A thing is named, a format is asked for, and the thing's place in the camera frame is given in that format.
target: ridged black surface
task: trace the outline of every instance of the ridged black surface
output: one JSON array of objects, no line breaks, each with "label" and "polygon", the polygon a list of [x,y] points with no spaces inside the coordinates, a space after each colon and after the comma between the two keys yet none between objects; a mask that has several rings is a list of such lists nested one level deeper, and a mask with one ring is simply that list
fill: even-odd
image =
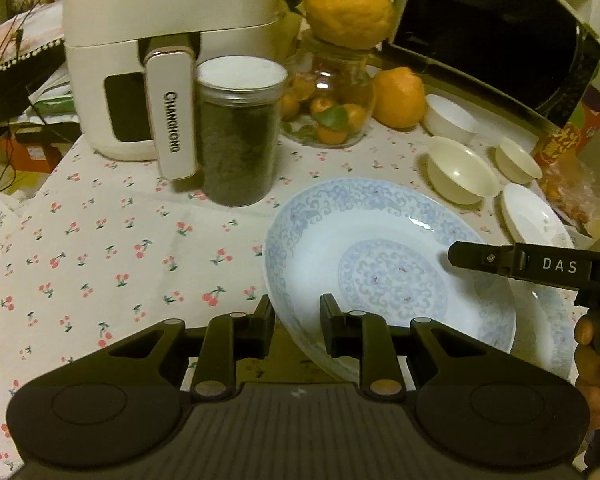
[{"label": "ridged black surface", "polygon": [[166,446],[93,472],[30,463],[18,480],[576,480],[569,465],[484,471],[426,442],[404,410],[364,399],[351,384],[246,384],[226,402],[199,405]]}]

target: black screen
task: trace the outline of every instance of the black screen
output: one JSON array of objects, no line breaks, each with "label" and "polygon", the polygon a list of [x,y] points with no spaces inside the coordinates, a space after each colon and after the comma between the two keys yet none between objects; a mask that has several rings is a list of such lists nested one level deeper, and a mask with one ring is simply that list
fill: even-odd
[{"label": "black screen", "polygon": [[408,0],[394,43],[538,108],[565,81],[577,22],[555,0]]}]

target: plastic jar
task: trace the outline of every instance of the plastic jar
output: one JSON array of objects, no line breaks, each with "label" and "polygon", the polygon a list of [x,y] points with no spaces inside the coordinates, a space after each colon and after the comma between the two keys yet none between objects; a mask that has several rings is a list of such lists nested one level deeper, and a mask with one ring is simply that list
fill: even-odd
[{"label": "plastic jar", "polygon": [[202,191],[244,206],[271,189],[280,130],[284,67],[250,56],[218,57],[198,67],[195,131]]},{"label": "plastic jar", "polygon": [[285,62],[283,133],[316,148],[345,148],[364,137],[375,100],[367,50],[325,43],[311,30]]}]

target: cherry print tablecloth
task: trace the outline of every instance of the cherry print tablecloth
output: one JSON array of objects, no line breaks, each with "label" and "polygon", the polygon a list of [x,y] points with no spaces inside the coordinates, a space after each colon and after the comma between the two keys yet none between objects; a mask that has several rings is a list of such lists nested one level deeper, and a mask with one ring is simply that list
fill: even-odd
[{"label": "cherry print tablecloth", "polygon": [[[264,236],[294,193],[319,180],[363,176],[445,203],[426,184],[427,139],[420,127],[405,134],[377,123],[344,150],[281,139],[270,193],[234,209],[211,203],[194,179],[167,182],[155,162],[115,162],[79,139],[20,217],[12,213],[10,247],[0,249],[0,474],[8,476],[21,463],[5,408],[27,381],[168,317],[205,326],[219,314],[253,311],[265,292]],[[472,147],[488,158],[484,140]],[[509,242],[493,200],[463,209],[445,204],[487,243]],[[240,362],[238,375],[332,380],[282,327],[272,356]]]}]

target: floral plate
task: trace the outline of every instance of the floral plate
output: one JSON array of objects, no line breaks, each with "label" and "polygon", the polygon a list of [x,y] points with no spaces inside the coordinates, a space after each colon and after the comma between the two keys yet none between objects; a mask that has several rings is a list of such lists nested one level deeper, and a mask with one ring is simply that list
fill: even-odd
[{"label": "floral plate", "polygon": [[333,359],[324,348],[318,306],[327,292],[344,312],[373,312],[397,326],[427,316],[508,352],[516,331],[509,282],[452,267],[446,252],[456,240],[482,243],[421,193],[381,180],[326,181],[296,194],[274,218],[264,245],[267,291],[296,344],[347,381],[357,380],[358,362]]}]

